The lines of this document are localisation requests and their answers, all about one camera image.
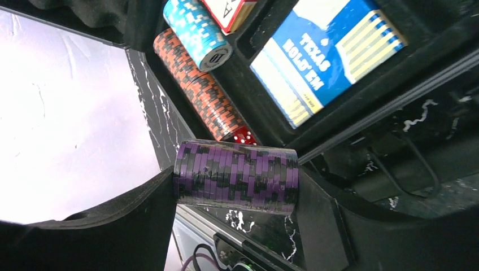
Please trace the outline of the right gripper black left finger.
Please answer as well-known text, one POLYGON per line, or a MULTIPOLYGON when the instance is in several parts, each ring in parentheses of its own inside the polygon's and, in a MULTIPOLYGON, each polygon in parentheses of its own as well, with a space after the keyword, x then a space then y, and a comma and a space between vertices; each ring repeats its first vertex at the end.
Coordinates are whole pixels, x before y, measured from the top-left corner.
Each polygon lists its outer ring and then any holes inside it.
POLYGON ((175 212, 167 168, 62 221, 1 222, 1 269, 163 270, 175 212))

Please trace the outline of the red playing card box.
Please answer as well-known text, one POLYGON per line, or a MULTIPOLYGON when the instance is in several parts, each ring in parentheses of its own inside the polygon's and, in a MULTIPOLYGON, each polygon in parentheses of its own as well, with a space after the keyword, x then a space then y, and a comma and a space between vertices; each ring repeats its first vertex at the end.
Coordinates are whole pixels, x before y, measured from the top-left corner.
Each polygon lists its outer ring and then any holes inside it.
POLYGON ((246 20, 256 0, 202 0, 225 35, 234 33, 246 20))

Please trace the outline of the purple poker chip stack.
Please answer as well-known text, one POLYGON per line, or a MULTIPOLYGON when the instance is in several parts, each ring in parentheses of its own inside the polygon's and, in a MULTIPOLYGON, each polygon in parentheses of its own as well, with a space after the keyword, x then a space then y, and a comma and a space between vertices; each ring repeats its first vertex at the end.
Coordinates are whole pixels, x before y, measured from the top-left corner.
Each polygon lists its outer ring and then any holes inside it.
POLYGON ((187 139, 173 170, 177 202, 208 208, 290 215, 299 191, 295 150, 187 139))

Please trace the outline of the light blue poker chip stack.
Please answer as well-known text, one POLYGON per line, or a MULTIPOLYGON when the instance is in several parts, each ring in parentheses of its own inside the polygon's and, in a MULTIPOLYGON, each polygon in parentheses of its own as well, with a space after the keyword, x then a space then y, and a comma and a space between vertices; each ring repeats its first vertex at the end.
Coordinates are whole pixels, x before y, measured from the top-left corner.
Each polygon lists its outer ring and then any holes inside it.
POLYGON ((200 1, 169 0, 163 17, 200 71, 216 69, 230 58, 232 46, 200 1))

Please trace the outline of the blue playing card box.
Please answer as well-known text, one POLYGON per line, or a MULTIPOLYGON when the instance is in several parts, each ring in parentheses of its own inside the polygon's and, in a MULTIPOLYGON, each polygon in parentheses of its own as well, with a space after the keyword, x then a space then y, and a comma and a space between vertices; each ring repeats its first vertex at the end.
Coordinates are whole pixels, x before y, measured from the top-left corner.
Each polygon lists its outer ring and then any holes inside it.
POLYGON ((374 1, 299 1, 250 69, 298 128, 406 46, 374 1))

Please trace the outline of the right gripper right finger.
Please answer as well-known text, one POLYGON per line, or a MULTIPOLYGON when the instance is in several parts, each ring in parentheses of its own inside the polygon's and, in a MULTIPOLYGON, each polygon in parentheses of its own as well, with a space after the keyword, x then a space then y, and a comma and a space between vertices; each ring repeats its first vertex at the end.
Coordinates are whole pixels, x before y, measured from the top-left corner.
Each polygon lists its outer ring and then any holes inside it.
POLYGON ((434 219, 390 211, 299 171, 308 270, 477 270, 478 208, 434 219))

